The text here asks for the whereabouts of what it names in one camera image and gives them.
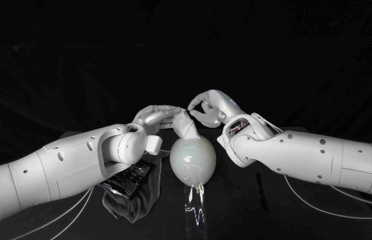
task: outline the robot forearm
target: robot forearm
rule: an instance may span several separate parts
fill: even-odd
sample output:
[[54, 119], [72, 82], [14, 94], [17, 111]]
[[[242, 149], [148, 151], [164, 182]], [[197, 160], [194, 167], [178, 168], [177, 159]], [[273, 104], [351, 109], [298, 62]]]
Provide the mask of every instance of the robot forearm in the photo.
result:
[[0, 166], [0, 220], [30, 206], [79, 194], [157, 154], [161, 138], [116, 124], [66, 137]]
[[292, 178], [372, 194], [369, 143], [284, 131], [266, 140], [240, 132], [232, 137], [230, 146], [246, 165], [258, 160]]

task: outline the black backdrop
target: black backdrop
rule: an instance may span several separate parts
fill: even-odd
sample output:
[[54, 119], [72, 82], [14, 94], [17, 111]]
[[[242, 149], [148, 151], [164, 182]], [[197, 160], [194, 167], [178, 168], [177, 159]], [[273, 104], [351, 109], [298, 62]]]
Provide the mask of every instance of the black backdrop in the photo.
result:
[[370, 0], [0, 2], [2, 163], [209, 89], [276, 126], [370, 142]]

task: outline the robotic hand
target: robotic hand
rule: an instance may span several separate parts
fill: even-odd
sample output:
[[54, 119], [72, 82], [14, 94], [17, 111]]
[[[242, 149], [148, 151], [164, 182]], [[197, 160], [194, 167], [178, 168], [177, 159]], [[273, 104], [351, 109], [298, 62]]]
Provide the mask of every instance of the robotic hand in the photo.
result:
[[[204, 114], [193, 110], [200, 102]], [[198, 94], [187, 109], [204, 126], [224, 124], [217, 142], [239, 167], [259, 161], [278, 174], [372, 194], [369, 143], [281, 131], [256, 113], [245, 114], [217, 90]], [[266, 124], [278, 134], [271, 132]]]
[[0, 220], [40, 203], [70, 197], [141, 159], [157, 155], [160, 129], [171, 128], [181, 108], [145, 107], [126, 125], [116, 124], [51, 142], [0, 165]]

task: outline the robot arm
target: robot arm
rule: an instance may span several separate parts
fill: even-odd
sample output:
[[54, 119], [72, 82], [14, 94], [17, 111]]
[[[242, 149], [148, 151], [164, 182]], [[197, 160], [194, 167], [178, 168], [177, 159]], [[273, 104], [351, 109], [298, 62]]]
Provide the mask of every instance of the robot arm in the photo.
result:
[[171, 128], [167, 119], [178, 111], [171, 106], [148, 106], [132, 123], [66, 137], [0, 165], [0, 220], [87, 190], [135, 164], [145, 152], [157, 155], [161, 138], [148, 133]]
[[[194, 99], [207, 102], [207, 95], [213, 91], [203, 93], [204, 98], [200, 99], [198, 95]], [[227, 99], [227, 96], [220, 99], [223, 105]], [[203, 119], [200, 112], [193, 111], [191, 115], [197, 120]], [[259, 161], [275, 173], [311, 183], [350, 188], [372, 194], [369, 143], [292, 131], [273, 135], [262, 117], [243, 112], [224, 123], [217, 142], [230, 160], [242, 168]]]

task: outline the cable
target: cable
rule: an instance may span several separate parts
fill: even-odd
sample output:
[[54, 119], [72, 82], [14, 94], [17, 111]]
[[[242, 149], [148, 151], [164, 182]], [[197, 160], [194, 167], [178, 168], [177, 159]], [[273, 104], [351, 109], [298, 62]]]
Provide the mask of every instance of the cable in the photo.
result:
[[[291, 187], [291, 185], [289, 185], [289, 183], [288, 183], [288, 180], [286, 180], [286, 176], [285, 176], [285, 175], [284, 175], [284, 178], [285, 178], [286, 184], [288, 184], [288, 186], [289, 186], [289, 188], [291, 188], [291, 190], [292, 190], [292, 187]], [[338, 217], [346, 217], [346, 218], [348, 218], [348, 219], [372, 220], [372, 217], [351, 217], [351, 216], [338, 215], [338, 214], [334, 214], [334, 213], [331, 213], [331, 212], [327, 212], [327, 211], [324, 211], [324, 210], [315, 208], [311, 204], [308, 204], [308, 203], [305, 202], [305, 200], [299, 197], [299, 195], [298, 195], [295, 192], [294, 192], [294, 194], [297, 195], [297, 197], [299, 198], [299, 200], [301, 200], [311, 208], [314, 208], [314, 209], [318, 210], [320, 212], [324, 212], [324, 213], [331, 214], [331, 215], [338, 216]]]
[[79, 213], [77, 213], [76, 217], [73, 218], [70, 224], [64, 227], [64, 229], [59, 232], [59, 234], [57, 234], [50, 240], [53, 240], [53, 239], [64, 232], [64, 230], [67, 229], [67, 227], [72, 225], [73, 221], [76, 220], [76, 218], [77, 218], [80, 212], [83, 211], [85, 205], [86, 205], [86, 203], [87, 203], [87, 201], [89, 201], [90, 193], [89, 193], [87, 199], [86, 199], [86, 201], [85, 201], [83, 207], [80, 208]]
[[56, 222], [69, 212], [70, 210], [77, 206], [77, 204], [80, 203], [80, 201], [83, 200], [86, 194], [93, 190], [93, 188], [89, 188], [89, 190], [86, 191], [83, 197], [79, 199], [79, 201], [76, 202], [76, 204], [70, 207], [70, 209], [56, 218], [53, 219], [50, 222], [47, 222], [44, 225], [41, 225], [38, 228], [33, 229], [30, 232], [24, 233], [23, 235], [11, 238], [11, 240], [17, 240], [21, 237], [24, 237], [25, 235], [28, 235], [30, 233], [36, 232], [38, 229], [44, 228], [47, 225], [50, 225], [53, 222]]
[[337, 190], [338, 192], [341, 192], [344, 195], [347, 195], [347, 196], [350, 196], [351, 198], [354, 198], [356, 200], [363, 201], [363, 202], [367, 202], [367, 203], [372, 204], [372, 201], [367, 201], [367, 200], [364, 200], [364, 199], [361, 199], [361, 198], [359, 198], [359, 197], [356, 197], [356, 196], [351, 196], [350, 194], [347, 194], [346, 192], [343, 192], [340, 189], [337, 189], [337, 188], [335, 188], [334, 186], [331, 186], [331, 185], [330, 185], [330, 187], [331, 187], [334, 190]]

